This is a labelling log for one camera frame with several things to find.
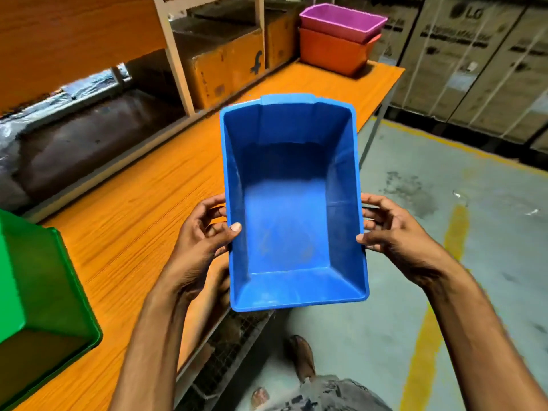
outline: hand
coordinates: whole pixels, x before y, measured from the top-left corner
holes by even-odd
[[[189,300],[202,290],[213,259],[227,252],[227,245],[242,231],[240,223],[211,221],[226,216],[225,194],[202,200],[182,224],[175,248],[160,276],[163,282]]]
[[[392,200],[362,193],[363,228],[356,237],[367,249],[385,254],[411,282],[425,287],[442,273],[462,266],[424,229],[409,212]]]

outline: wooden table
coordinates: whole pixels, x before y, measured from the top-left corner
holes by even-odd
[[[239,101],[308,92],[351,103],[357,126],[403,73],[370,62],[360,79],[293,63]],[[101,344],[19,405],[22,410],[106,410],[141,304],[195,204],[223,191],[219,114],[168,143],[46,221],[56,227],[104,332]]]

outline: concrete floor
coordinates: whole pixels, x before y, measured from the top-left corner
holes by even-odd
[[[360,132],[362,148],[372,124]],[[486,289],[548,392],[548,173],[383,122],[360,176],[362,191],[385,194],[408,208],[440,242],[455,206],[467,207],[470,228],[462,263]],[[244,361],[220,408],[239,402],[236,409],[250,410],[258,386],[271,397],[295,389],[298,380],[282,358],[281,340],[297,333],[310,343],[318,374],[353,378],[394,410],[464,409],[445,345],[417,346],[426,297],[383,255],[368,252],[367,262],[367,301],[278,312],[277,323]],[[414,356],[419,370],[411,372],[421,389],[406,392],[402,404]]]

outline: fingernail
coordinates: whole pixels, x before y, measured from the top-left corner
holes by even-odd
[[[232,225],[230,225],[230,229],[233,230],[234,232],[239,232],[242,230],[242,224],[239,222],[235,222]]]

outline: forearm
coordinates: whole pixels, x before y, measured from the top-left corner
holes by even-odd
[[[425,288],[468,410],[548,409],[474,278],[455,264]]]
[[[110,411],[171,411],[188,299],[156,285],[133,330]]]

